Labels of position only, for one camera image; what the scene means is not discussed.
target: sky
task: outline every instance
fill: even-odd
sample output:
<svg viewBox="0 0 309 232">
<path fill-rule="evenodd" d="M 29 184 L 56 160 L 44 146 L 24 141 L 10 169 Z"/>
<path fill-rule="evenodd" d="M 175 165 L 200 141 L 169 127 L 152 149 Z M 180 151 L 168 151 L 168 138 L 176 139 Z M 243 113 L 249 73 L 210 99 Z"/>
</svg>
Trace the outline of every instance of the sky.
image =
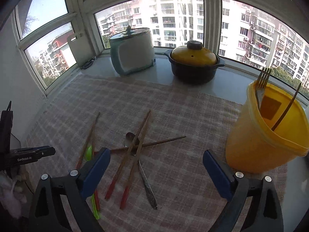
<svg viewBox="0 0 309 232">
<path fill-rule="evenodd" d="M 30 29 L 31 31 L 34 31 L 49 21 L 65 15 L 67 12 L 65 0 L 32 0 L 28 15 L 35 17 L 36 21 L 31 24 Z M 105 15 L 105 13 L 97 14 L 98 17 L 101 17 L 102 15 Z M 47 49 L 48 42 L 61 33 L 67 31 L 69 28 L 70 24 L 66 24 L 48 33 L 28 48 L 30 55 L 38 56 L 39 51 Z"/>
</svg>

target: lid knob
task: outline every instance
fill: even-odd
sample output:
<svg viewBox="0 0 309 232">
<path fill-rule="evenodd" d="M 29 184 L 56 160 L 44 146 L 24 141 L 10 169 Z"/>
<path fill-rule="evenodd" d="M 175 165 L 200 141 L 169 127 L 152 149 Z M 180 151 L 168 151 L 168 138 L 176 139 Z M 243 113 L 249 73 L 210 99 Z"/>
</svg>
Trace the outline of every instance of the lid knob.
<svg viewBox="0 0 309 232">
<path fill-rule="evenodd" d="M 203 44 L 199 41 L 190 40 L 187 42 L 187 48 L 190 50 L 201 50 L 203 48 Z"/>
<path fill-rule="evenodd" d="M 132 30 L 132 28 L 131 28 L 130 25 L 127 27 L 127 30 L 126 30 L 126 31 L 127 31 L 126 34 L 128 34 L 128 35 L 134 33 L 134 31 Z"/>
</svg>

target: pot lid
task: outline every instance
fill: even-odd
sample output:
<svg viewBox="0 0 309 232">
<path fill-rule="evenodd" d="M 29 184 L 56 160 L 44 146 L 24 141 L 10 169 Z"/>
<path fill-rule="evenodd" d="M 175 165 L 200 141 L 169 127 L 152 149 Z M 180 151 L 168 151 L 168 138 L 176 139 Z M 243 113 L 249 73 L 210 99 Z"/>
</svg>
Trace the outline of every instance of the pot lid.
<svg viewBox="0 0 309 232">
<path fill-rule="evenodd" d="M 190 66 L 212 66 L 217 63 L 216 55 L 203 48 L 199 41 L 190 40 L 187 46 L 179 46 L 173 49 L 171 58 L 178 63 Z"/>
<path fill-rule="evenodd" d="M 137 29 L 132 29 L 131 26 L 127 27 L 127 30 L 124 32 L 120 32 L 116 35 L 113 35 L 109 38 L 111 41 L 115 40 L 121 40 L 122 38 L 127 38 L 127 37 L 133 37 L 135 35 L 140 35 L 145 32 L 149 32 L 149 28 L 137 28 Z"/>
</svg>

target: blue gripper pad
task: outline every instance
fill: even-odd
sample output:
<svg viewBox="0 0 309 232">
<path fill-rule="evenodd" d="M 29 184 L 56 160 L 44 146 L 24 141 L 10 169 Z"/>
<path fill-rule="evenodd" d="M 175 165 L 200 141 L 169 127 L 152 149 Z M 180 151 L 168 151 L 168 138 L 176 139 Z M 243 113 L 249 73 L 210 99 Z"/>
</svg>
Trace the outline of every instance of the blue gripper pad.
<svg viewBox="0 0 309 232">
<path fill-rule="evenodd" d="M 80 176 L 76 183 L 82 199 L 91 196 L 100 182 L 111 160 L 111 151 L 102 148 L 92 159 L 80 169 Z"/>
<path fill-rule="evenodd" d="M 204 152 L 203 164 L 220 196 L 230 202 L 234 194 L 232 186 L 235 183 L 230 167 L 219 161 L 211 150 Z"/>
</svg>

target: white cutting board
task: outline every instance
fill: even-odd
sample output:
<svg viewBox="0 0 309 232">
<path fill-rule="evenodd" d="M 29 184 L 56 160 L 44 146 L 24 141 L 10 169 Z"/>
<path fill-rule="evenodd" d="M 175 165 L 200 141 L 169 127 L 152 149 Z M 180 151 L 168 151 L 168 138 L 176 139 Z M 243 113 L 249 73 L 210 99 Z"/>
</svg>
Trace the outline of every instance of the white cutting board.
<svg viewBox="0 0 309 232">
<path fill-rule="evenodd" d="M 87 63 L 95 53 L 89 44 L 88 37 L 84 31 L 72 34 L 67 38 L 69 47 L 76 60 L 78 67 L 82 67 Z"/>
</svg>

